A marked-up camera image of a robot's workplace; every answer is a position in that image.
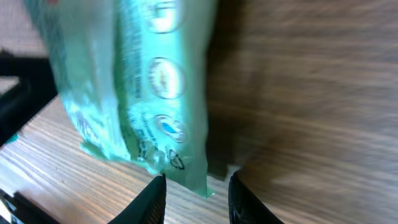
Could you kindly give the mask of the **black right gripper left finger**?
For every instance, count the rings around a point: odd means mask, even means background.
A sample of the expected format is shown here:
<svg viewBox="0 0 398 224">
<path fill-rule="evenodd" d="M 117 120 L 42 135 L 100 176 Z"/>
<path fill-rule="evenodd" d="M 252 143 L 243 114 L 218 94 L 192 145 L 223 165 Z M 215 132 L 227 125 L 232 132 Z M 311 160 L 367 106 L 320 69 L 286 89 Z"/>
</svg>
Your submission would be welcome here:
<svg viewBox="0 0 398 224">
<path fill-rule="evenodd" d="M 109 224 L 164 224 L 166 195 L 165 174 L 158 175 Z"/>
</svg>

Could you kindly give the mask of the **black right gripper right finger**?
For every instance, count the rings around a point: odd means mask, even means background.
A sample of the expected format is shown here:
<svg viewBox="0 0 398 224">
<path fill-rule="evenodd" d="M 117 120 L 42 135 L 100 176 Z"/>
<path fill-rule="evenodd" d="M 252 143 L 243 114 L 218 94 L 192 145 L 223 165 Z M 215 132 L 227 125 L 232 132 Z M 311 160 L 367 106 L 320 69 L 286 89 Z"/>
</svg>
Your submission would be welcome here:
<svg viewBox="0 0 398 224">
<path fill-rule="evenodd" d="M 228 207 L 230 224 L 284 224 L 244 185 L 238 171 L 230 178 Z"/>
</svg>

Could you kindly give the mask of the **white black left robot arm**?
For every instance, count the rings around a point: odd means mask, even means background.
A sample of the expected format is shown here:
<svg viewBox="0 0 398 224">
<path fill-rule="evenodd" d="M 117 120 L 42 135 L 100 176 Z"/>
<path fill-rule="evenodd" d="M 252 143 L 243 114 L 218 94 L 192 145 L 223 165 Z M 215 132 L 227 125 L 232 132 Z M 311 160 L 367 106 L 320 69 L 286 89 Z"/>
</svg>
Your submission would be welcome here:
<svg viewBox="0 0 398 224">
<path fill-rule="evenodd" d="M 1 145 L 10 141 L 57 95 L 50 61 L 1 51 L 1 77 L 18 82 L 1 95 Z"/>
</svg>

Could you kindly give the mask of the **light green wipes pack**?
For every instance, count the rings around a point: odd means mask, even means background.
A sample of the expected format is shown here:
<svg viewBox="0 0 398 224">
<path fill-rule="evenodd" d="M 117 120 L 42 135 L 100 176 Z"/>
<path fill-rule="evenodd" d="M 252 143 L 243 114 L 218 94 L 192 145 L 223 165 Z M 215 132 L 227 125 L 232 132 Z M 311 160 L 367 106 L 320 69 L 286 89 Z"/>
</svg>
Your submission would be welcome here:
<svg viewBox="0 0 398 224">
<path fill-rule="evenodd" d="M 214 0 L 25 0 L 85 152 L 209 197 L 206 51 Z"/>
</svg>

